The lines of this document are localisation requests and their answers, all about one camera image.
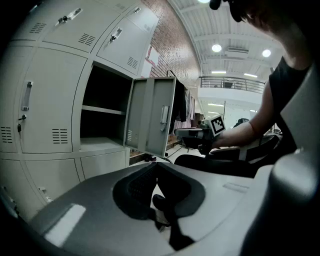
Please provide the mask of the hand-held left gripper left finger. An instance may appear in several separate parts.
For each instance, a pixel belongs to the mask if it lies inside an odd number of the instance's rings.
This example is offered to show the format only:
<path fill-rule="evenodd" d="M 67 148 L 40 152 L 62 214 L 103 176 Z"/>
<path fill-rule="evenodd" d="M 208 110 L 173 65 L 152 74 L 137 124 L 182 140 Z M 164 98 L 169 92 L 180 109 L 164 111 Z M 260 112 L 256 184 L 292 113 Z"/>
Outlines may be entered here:
<path fill-rule="evenodd" d="M 89 178 L 44 207 L 30 226 L 77 256 L 166 256 L 174 253 L 151 219 L 127 216 L 113 199 L 117 181 L 144 164 Z"/>

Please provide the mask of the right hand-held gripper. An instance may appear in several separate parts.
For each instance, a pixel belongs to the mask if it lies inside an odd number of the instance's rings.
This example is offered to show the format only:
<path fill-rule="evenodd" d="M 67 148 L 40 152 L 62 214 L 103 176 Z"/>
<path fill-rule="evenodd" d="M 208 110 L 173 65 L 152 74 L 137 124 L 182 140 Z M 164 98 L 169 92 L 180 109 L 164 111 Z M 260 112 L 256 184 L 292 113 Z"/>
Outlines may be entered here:
<path fill-rule="evenodd" d="M 201 154 L 209 154 L 213 143 L 219 135 L 226 130 L 221 114 L 204 119 L 199 124 L 200 128 L 177 128 L 174 134 L 182 138 L 201 138 L 198 150 Z"/>

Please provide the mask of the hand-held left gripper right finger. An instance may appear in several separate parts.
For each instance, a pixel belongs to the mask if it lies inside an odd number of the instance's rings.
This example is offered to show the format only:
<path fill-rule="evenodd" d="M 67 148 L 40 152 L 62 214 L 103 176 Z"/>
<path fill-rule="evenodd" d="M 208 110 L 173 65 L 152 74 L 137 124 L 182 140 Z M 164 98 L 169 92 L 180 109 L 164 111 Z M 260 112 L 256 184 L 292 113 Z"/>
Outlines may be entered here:
<path fill-rule="evenodd" d="M 263 166 L 254 178 L 247 178 L 164 162 L 158 165 L 197 180 L 205 188 L 205 199 L 193 215 L 178 220 L 181 233 L 194 243 L 173 252 L 158 249 L 157 256 L 240 256 L 245 236 L 267 191 L 272 166 Z"/>

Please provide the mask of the locker door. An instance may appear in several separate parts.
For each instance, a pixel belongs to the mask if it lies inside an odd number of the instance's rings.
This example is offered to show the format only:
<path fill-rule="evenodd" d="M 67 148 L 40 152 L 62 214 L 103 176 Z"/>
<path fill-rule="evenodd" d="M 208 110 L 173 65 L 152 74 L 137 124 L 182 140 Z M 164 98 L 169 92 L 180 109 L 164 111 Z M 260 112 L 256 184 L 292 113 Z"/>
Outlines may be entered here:
<path fill-rule="evenodd" d="M 123 145 L 142 153 L 165 156 L 174 106 L 176 77 L 132 80 Z"/>

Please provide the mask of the grey metal locker cabinet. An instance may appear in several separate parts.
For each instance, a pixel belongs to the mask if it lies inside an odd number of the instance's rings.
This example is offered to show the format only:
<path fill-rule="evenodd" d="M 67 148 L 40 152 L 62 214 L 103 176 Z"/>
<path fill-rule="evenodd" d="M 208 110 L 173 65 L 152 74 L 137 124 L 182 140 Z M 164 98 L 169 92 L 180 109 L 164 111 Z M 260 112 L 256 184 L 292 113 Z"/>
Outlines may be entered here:
<path fill-rule="evenodd" d="M 29 222 L 128 167 L 125 123 L 158 17 L 140 0 L 40 0 L 0 60 L 0 191 Z"/>

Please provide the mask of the person's right forearm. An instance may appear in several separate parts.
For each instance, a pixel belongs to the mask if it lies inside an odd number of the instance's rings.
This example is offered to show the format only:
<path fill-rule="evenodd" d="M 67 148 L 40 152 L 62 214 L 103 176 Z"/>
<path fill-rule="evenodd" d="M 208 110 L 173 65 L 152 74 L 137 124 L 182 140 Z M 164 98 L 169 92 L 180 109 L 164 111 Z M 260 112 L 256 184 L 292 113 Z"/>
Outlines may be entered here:
<path fill-rule="evenodd" d="M 235 128 L 225 130 L 217 136 L 212 148 L 242 147 L 249 145 L 264 133 L 264 126 L 255 121 L 244 122 Z"/>

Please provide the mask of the cardboard box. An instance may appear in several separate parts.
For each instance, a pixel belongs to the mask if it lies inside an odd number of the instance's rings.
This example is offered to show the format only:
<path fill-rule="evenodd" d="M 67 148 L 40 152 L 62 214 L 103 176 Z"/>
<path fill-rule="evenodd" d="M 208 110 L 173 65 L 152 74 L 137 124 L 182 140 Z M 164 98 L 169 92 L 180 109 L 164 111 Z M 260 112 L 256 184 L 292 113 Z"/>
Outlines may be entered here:
<path fill-rule="evenodd" d="M 177 136 L 175 135 L 169 135 L 168 136 L 168 140 L 167 140 L 167 144 L 166 144 L 166 149 L 171 149 L 173 148 L 176 144 L 179 144 L 181 142 L 181 139 L 179 139 Z"/>

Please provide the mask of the row of hanging clothes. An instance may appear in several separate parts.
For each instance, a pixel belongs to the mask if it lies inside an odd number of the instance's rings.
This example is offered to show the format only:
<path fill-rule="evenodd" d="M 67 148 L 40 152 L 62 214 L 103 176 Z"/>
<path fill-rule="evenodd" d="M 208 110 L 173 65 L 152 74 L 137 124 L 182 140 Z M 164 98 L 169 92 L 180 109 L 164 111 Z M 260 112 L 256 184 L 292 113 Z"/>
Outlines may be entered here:
<path fill-rule="evenodd" d="M 176 79 L 173 107 L 170 119 L 169 133 L 175 129 L 191 128 L 195 120 L 196 99 L 191 92 Z"/>

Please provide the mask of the black office chair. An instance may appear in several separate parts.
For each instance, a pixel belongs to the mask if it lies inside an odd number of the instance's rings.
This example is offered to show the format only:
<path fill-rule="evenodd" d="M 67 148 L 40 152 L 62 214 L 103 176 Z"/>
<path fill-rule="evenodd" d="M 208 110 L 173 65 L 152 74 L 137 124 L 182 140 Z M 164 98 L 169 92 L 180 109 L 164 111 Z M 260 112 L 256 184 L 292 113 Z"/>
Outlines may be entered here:
<path fill-rule="evenodd" d="M 282 140 L 282 135 L 270 133 L 256 139 L 251 144 L 242 147 L 229 147 L 223 149 L 212 150 L 208 159 L 227 160 L 227 161 L 245 161 L 255 163 L 265 158 L 275 148 L 278 147 Z"/>
<path fill-rule="evenodd" d="M 233 126 L 233 128 L 236 128 L 238 127 L 239 125 L 243 124 L 243 123 L 247 123 L 249 122 L 250 120 L 247 119 L 247 118 L 240 118 L 238 119 L 237 123 Z"/>

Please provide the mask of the metal balcony railing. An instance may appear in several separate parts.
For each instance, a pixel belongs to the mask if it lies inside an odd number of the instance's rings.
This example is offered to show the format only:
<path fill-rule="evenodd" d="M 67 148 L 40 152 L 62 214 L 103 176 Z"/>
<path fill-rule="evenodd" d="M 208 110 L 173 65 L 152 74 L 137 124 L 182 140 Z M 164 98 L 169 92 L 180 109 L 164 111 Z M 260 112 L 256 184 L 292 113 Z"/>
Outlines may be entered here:
<path fill-rule="evenodd" d="M 252 79 L 229 76 L 201 76 L 200 87 L 234 89 L 262 94 L 265 88 L 265 83 Z"/>

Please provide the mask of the white paper sheet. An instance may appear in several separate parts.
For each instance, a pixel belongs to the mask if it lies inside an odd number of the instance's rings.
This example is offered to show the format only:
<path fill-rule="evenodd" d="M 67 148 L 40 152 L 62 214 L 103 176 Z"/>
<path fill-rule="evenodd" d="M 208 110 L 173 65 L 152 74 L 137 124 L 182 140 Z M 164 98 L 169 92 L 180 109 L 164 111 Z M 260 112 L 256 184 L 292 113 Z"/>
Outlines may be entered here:
<path fill-rule="evenodd" d="M 145 59 L 141 70 L 141 78 L 149 78 L 151 75 L 152 67 L 152 63 Z"/>
<path fill-rule="evenodd" d="M 150 62 L 152 65 L 157 66 L 159 62 L 160 54 L 156 51 L 156 49 L 149 45 L 146 53 L 146 60 Z"/>

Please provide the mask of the ceiling air conditioner unit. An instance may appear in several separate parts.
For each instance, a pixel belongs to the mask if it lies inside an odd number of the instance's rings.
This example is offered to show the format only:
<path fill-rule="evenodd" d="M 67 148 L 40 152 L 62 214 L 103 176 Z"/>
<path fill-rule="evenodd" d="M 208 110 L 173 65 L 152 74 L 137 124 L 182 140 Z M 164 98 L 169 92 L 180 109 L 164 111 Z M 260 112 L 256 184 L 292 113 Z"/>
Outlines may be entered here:
<path fill-rule="evenodd" d="M 249 53 L 249 50 L 245 48 L 239 48 L 239 47 L 228 47 L 226 52 L 247 55 Z"/>

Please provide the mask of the person's black shirt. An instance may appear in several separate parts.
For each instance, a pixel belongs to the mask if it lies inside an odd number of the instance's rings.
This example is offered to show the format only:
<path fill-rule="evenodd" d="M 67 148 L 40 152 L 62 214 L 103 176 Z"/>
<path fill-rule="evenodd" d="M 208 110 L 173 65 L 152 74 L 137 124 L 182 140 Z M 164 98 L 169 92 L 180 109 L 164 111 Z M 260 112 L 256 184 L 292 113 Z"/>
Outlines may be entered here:
<path fill-rule="evenodd" d="M 290 67 L 282 58 L 269 76 L 273 100 L 271 123 L 277 124 L 282 139 L 273 153 L 281 158 L 298 148 L 317 151 L 320 145 L 320 120 L 312 116 L 319 110 L 320 76 L 313 62 L 305 69 Z"/>

